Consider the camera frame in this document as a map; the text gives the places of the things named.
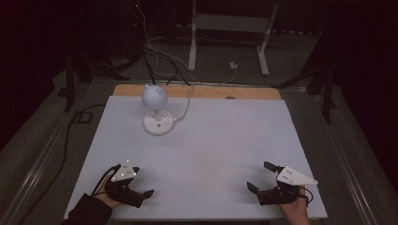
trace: dark background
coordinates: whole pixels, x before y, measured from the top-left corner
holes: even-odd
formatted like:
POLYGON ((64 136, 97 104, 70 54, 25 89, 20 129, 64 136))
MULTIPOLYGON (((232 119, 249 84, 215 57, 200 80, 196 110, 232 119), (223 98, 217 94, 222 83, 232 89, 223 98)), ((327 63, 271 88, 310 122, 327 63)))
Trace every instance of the dark background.
MULTIPOLYGON (((113 4, 111 8, 103 7, 106 5, 101 1, 93 2, 2 1, 0 148, 7 144, 54 89, 52 77, 65 69, 67 40, 91 42, 90 34, 93 33, 87 32, 87 25, 94 22, 97 29, 93 28, 93 32, 103 29, 102 25, 107 30, 112 29, 111 27, 115 30, 108 32, 113 35, 96 36, 99 39, 92 41, 96 46, 90 47, 100 49, 101 44, 107 42, 114 43, 106 47, 108 50, 120 50, 117 34, 127 31, 117 27, 125 27, 120 24, 124 22, 125 3, 129 1, 108 1, 108 4, 113 4), (100 22, 99 15, 102 18, 111 18, 108 22, 112 22, 100 22)), ((190 1, 142 2, 147 21, 169 38, 176 34, 176 23, 190 23, 190 1)), ((244 6, 220 6, 222 1, 204 1, 198 10, 222 10, 233 15, 262 14, 263 10, 266 10, 257 7, 249 12, 244 6)), ((394 90, 397 88, 398 80, 397 9, 397 3, 394 1, 382 0, 358 3, 283 1, 274 23, 274 29, 278 32, 322 32, 305 69, 328 60, 338 63, 335 84, 342 88, 347 104, 396 191, 398 177, 395 173, 394 156, 398 150, 398 95, 394 90)))

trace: white metal stand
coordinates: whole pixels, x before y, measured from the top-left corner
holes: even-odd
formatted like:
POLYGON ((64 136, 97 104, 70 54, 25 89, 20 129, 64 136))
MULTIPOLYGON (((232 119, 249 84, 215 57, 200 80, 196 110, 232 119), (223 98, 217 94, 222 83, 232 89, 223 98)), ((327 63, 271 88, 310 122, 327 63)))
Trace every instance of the white metal stand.
POLYGON ((277 4, 273 6, 269 18, 256 18, 198 14, 196 13, 196 0, 193 0, 192 3, 191 49, 190 60, 188 63, 189 71, 194 72, 196 67, 196 29, 210 29, 263 33, 263 42, 261 43, 261 45, 257 46, 257 54, 260 63, 261 74, 263 76, 269 75, 267 60, 264 55, 264 51, 266 49, 269 35, 272 30, 273 21, 278 10, 277 4))

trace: white tabletop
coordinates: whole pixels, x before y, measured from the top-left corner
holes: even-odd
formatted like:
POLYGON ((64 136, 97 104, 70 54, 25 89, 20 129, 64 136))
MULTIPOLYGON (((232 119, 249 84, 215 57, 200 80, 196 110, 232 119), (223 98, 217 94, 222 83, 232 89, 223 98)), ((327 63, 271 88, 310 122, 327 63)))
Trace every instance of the white tabletop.
MULTIPOLYGON (((165 109, 179 117, 186 104, 172 97, 165 109)), ((146 113, 140 97, 109 98, 65 218, 103 173, 126 159, 141 168, 130 188, 155 192, 139 209, 117 207, 114 219, 282 218, 278 206, 261 206, 246 182, 276 187, 276 173, 264 161, 313 177, 283 100, 192 98, 187 116, 164 136, 145 132, 146 113)), ((307 188, 314 195, 309 217, 325 218, 316 186, 307 188)))

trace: white sphere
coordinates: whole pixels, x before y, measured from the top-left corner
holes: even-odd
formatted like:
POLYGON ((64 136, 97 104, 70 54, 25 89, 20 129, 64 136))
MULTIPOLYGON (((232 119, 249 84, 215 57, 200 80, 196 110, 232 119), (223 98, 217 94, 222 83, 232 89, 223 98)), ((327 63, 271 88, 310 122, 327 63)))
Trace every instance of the white sphere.
POLYGON ((149 110, 158 110, 166 105, 167 94, 161 86, 146 84, 141 100, 149 110))

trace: floor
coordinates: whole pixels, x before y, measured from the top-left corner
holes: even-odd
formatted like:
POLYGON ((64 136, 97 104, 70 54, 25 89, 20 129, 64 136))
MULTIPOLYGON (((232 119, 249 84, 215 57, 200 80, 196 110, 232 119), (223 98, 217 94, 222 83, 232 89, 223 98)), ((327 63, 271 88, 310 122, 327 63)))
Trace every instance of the floor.
MULTIPOLYGON (((199 42, 197 68, 189 73, 183 62, 188 61, 190 41, 179 37, 174 41, 151 37, 154 49, 171 54, 185 80, 197 85, 247 85, 268 87, 281 83, 297 74, 304 67, 317 37, 272 34, 266 50, 269 77, 260 74, 252 37, 223 40, 209 34, 199 42), (229 64, 237 63, 236 69, 229 64)), ((163 60, 156 64, 156 55, 147 51, 148 62, 158 73, 158 83, 166 83, 173 75, 174 67, 163 60)), ((55 90, 41 104, 15 137, 0 154, 0 215, 8 214, 10 206, 17 207, 14 221, 19 221, 50 184, 56 170, 62 164, 64 147, 68 137, 68 153, 63 170, 53 186, 29 213, 24 224, 56 224, 65 214, 69 197, 84 163, 85 155, 95 135, 103 107, 90 109, 94 117, 90 124, 74 124, 67 135, 73 112, 94 104, 105 104, 119 83, 150 83, 150 76, 143 60, 121 72, 128 81, 115 81, 97 71, 92 83, 76 82, 76 101, 71 112, 64 112, 66 100, 58 97, 65 87, 65 72, 54 78, 55 90), (38 158, 45 158, 45 165, 37 167, 38 158), (23 185, 27 175, 35 188, 23 185), (23 198, 22 190, 29 190, 23 198)), ((382 172, 375 156, 360 130, 354 116, 344 102, 339 88, 334 86, 329 125, 320 113, 320 96, 309 96, 305 87, 310 80, 303 80, 280 90, 292 120, 298 131, 303 149, 319 181, 319 191, 329 217, 314 220, 312 224, 397 224, 398 197, 382 172)), ((271 224, 287 224, 283 219, 271 224)), ((108 224, 128 224, 110 221, 108 224)), ((267 224, 265 221, 182 221, 147 222, 129 224, 267 224)))

